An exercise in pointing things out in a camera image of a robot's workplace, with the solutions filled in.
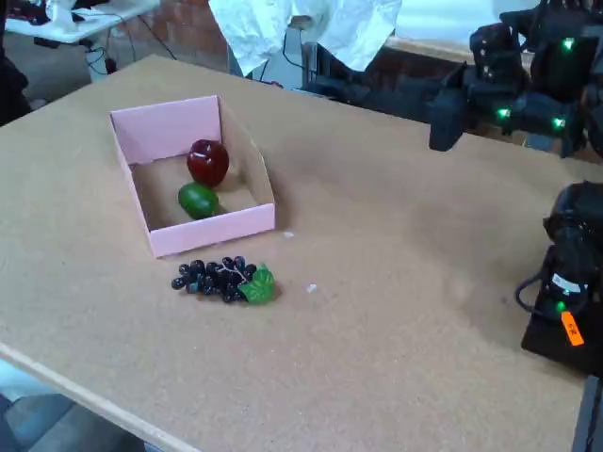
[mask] white label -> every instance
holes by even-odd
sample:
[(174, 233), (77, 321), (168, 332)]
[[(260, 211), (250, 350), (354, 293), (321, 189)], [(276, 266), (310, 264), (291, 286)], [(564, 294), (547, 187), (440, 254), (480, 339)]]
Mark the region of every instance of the white label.
[(573, 292), (575, 294), (580, 293), (580, 286), (574, 282), (565, 280), (557, 273), (553, 275), (553, 282), (555, 285), (559, 286), (561, 289), (567, 290), (568, 292)]

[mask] pink cardboard box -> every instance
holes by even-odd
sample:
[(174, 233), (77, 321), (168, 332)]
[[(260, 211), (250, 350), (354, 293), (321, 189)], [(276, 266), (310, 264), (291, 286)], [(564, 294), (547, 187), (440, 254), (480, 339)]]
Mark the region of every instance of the pink cardboard box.
[[(111, 112), (118, 157), (155, 257), (274, 229), (266, 165), (249, 133), (218, 96)], [(192, 220), (178, 190), (193, 182), (187, 153), (198, 139), (221, 141), (230, 168), (216, 188), (220, 212)]]

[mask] orange tag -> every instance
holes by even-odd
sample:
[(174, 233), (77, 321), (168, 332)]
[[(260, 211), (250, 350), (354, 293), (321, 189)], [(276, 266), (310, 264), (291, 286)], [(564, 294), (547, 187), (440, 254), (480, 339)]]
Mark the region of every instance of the orange tag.
[(576, 325), (576, 320), (574, 320), (574, 316), (569, 311), (562, 312), (562, 322), (565, 327), (565, 332), (567, 332), (567, 337), (569, 338), (569, 342), (572, 346), (581, 346), (584, 344), (584, 339), (582, 339), (582, 335), (580, 334), (580, 330), (578, 329), (578, 325)]

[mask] grapes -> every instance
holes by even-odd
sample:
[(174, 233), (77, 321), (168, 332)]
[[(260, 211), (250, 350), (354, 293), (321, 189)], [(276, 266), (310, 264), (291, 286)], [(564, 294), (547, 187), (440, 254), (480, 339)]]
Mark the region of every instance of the grapes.
[(201, 275), (197, 275), (193, 282), (187, 284), (187, 293), (189, 294), (197, 294), (201, 292), (203, 289), (203, 277)]
[(218, 273), (218, 285), (225, 286), (228, 283), (228, 280), (230, 279), (230, 274), (230, 271), (221, 271), (220, 273)]
[(217, 262), (209, 262), (206, 266), (205, 266), (205, 270), (207, 270), (207, 273), (216, 273), (218, 270), (224, 268), (224, 266), (222, 264), (218, 264)]
[(239, 285), (243, 282), (243, 277), (238, 273), (235, 273), (234, 271), (231, 271), (229, 273), (230, 275), (228, 275), (228, 283), (232, 285)]
[(205, 275), (204, 287), (216, 287), (216, 280), (211, 275)]
[(190, 273), (190, 266), (188, 266), (187, 264), (182, 264), (178, 267), (178, 272), (181, 275), (186, 275), (187, 273)]
[(222, 259), (222, 263), (229, 270), (235, 269), (235, 263), (233, 262), (233, 260), (230, 257), (225, 257), (224, 259)]
[(175, 280), (173, 280), (171, 282), (171, 288), (174, 290), (180, 290), (185, 285), (187, 285), (187, 284), (185, 283), (185, 281), (182, 278), (176, 278)]
[(235, 258), (235, 266), (238, 271), (245, 271), (245, 258), (243, 256), (237, 256)]
[(253, 264), (246, 265), (243, 256), (235, 259), (224, 257), (221, 264), (196, 260), (190, 265), (182, 264), (178, 267), (180, 277), (171, 282), (174, 290), (186, 288), (190, 294), (203, 293), (205, 296), (219, 295), (225, 303), (246, 301), (243, 292), (238, 290), (242, 284), (252, 280), (257, 267)]
[(190, 263), (190, 272), (204, 275), (205, 274), (204, 261), (192, 261)]

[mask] lime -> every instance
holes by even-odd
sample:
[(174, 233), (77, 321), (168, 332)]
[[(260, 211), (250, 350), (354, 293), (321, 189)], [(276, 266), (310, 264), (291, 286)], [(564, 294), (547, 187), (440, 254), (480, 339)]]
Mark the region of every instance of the lime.
[(191, 182), (178, 191), (178, 203), (193, 219), (212, 217), (218, 212), (218, 196), (210, 188)]

